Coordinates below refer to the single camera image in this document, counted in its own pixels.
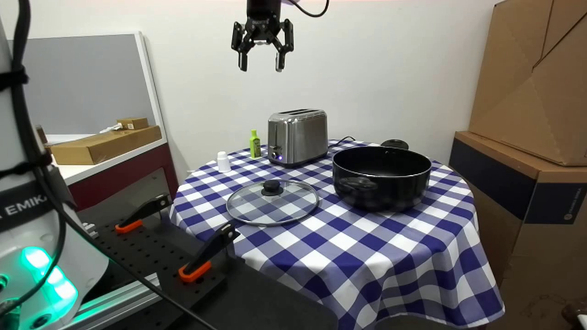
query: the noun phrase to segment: blue checkered tablecloth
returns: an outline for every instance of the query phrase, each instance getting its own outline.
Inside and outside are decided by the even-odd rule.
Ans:
[[[298,169],[250,159],[248,149],[231,153],[232,171],[219,173],[212,161],[185,180],[171,220],[206,240],[231,220],[225,203],[239,188],[268,179],[303,181],[320,197],[312,214],[275,227],[236,222],[242,235],[235,252],[249,266],[329,307],[339,329],[370,329],[396,315],[466,328],[503,315],[465,181],[434,161],[421,204],[402,213],[352,208],[335,194],[332,156],[364,145],[376,144],[342,143]]]

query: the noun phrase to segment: black pegboard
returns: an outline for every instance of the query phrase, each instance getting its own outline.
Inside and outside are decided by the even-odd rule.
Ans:
[[[113,224],[96,230],[95,239],[107,251],[126,266],[143,276],[157,273],[161,289],[185,307],[197,309],[200,303],[213,299],[215,292],[225,287],[226,277],[217,266],[207,271],[194,283],[179,279],[178,270],[191,261],[191,256],[167,241],[157,231],[139,227],[126,234],[118,234]],[[100,282],[88,294],[86,300],[123,287],[135,279],[118,265],[110,262]],[[159,301],[125,319],[111,325],[112,330],[167,329],[182,316],[177,308],[166,301]]]

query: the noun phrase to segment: power cord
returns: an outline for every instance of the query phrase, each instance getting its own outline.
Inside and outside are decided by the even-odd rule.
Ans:
[[[30,8],[29,0],[19,0],[19,10],[20,10],[19,11],[19,18],[18,18],[18,21],[16,24],[15,39],[14,39],[14,53],[15,54],[13,55],[13,67],[16,66],[16,67],[20,68],[22,66],[22,57],[23,57],[25,46],[26,46],[26,39],[27,39],[27,35],[28,35],[28,30],[30,27],[31,8]],[[34,159],[32,156],[34,156],[36,154],[40,154],[41,151],[38,149],[38,145],[37,145],[37,142],[35,139],[35,133],[33,132],[33,129],[31,126],[31,120],[29,118],[29,113],[26,108],[26,102],[25,102],[25,98],[24,98],[24,92],[23,92],[22,85],[18,85],[16,87],[12,88],[12,102],[13,102],[14,115],[15,115],[15,120],[16,120],[16,124],[18,127],[19,137],[21,139],[21,143],[23,145],[23,148],[25,149],[25,153],[27,154],[27,158]],[[35,175],[35,178],[36,178],[38,184],[41,186],[41,189],[43,190],[43,192],[47,196],[47,199],[49,200],[49,202],[51,203],[53,208],[59,213],[60,224],[65,222],[67,225],[69,225],[69,227],[71,227],[76,233],[78,233],[80,236],[82,236],[95,249],[97,249],[102,254],[107,256],[109,259],[114,261],[117,265],[121,266],[130,275],[132,275],[138,282],[140,282],[145,287],[147,287],[150,290],[152,290],[153,292],[155,292],[163,300],[174,305],[177,309],[179,309],[183,313],[189,315],[194,320],[196,320],[199,324],[205,326],[209,330],[217,330],[214,326],[212,326],[211,324],[209,324],[208,322],[206,322],[205,320],[200,318],[193,311],[190,311],[188,308],[182,306],[177,301],[175,301],[172,297],[168,296],[165,292],[163,292],[161,289],[157,288],[155,285],[153,285],[148,280],[145,280],[144,277],[142,277],[140,274],[138,274],[133,269],[128,267],[126,264],[122,263],[117,257],[115,257],[114,255],[111,255],[105,248],[96,244],[93,241],[93,238],[82,227],[80,227],[76,223],[76,221],[74,219],[72,219],[67,214],[67,212],[65,212],[65,210],[63,209],[62,203],[57,199],[57,197],[53,193],[53,190],[50,188],[50,182],[48,181],[49,171],[47,170],[47,168],[46,167],[42,167],[41,169],[38,167],[34,168],[33,173]],[[59,239],[61,239],[61,238],[63,240],[65,240],[65,233],[63,233],[63,235],[60,235]],[[44,278],[44,279],[42,278],[41,281],[39,281],[35,287],[37,287],[37,286],[41,287],[45,283],[45,281],[46,281],[46,278]],[[20,304],[22,304],[24,301],[26,301],[26,299],[22,299],[22,298],[24,298],[24,295],[20,299],[18,299],[18,301],[21,301],[20,303],[17,303],[18,301],[15,301],[14,304],[10,304],[10,307],[8,309],[3,310],[2,314],[0,314],[0,318],[3,315],[9,313],[11,310],[16,308]]]
[[[304,14],[306,14],[307,16],[314,17],[314,18],[321,17],[322,15],[324,15],[324,14],[326,13],[326,11],[328,10],[328,5],[330,4],[330,0],[326,0],[326,5],[324,6],[324,9],[322,10],[322,12],[321,12],[321,13],[319,13],[319,14],[312,14],[312,13],[310,13],[310,12],[306,11],[306,9],[303,9],[303,8],[302,8],[302,7],[301,7],[301,6],[300,6],[300,5],[297,3],[297,1],[296,1],[296,0],[288,0],[288,1],[289,1],[289,2],[291,2],[291,4],[292,4],[292,5],[294,5],[294,6],[298,7],[298,9],[299,9],[301,12],[303,12]]]
[[[338,140],[338,142],[336,142],[335,144],[331,144],[331,145],[330,145],[330,146],[328,146],[328,147],[329,147],[329,148],[336,147],[336,146],[338,146],[339,144],[341,144],[343,141],[345,141],[346,139],[352,139],[353,141],[356,141],[356,140],[357,140],[356,138],[354,138],[354,137],[352,137],[352,136],[348,135],[348,136],[345,136],[345,137],[343,137],[342,139]]]

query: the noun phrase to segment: toaster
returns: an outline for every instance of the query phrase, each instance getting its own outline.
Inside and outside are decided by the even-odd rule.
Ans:
[[[299,109],[269,117],[267,156],[284,167],[296,167],[328,152],[326,112]]]

